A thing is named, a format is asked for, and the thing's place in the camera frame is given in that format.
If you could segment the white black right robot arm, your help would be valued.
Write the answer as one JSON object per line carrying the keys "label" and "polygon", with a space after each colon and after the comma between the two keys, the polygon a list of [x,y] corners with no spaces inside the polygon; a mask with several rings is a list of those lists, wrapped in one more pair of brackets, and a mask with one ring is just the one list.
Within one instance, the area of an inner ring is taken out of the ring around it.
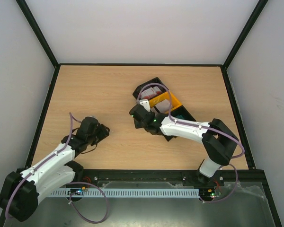
{"label": "white black right robot arm", "polygon": [[227,166],[239,144],[238,138],[219,119],[211,122],[194,122],[179,119],[169,113],[155,114],[141,104],[135,105],[129,114],[152,135],[181,137],[203,144],[208,157],[198,168],[197,180],[208,185],[218,169]]}

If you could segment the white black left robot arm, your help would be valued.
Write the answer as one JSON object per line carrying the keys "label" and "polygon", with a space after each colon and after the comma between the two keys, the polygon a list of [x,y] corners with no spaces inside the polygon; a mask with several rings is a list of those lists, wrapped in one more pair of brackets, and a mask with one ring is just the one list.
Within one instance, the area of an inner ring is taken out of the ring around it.
{"label": "white black left robot arm", "polygon": [[110,129],[96,118],[85,117],[78,128],[71,126],[69,134],[41,161],[8,174],[0,192],[5,217],[23,222],[50,193],[70,183],[79,184],[84,168],[74,159],[88,153],[89,146],[97,147],[109,133]]}

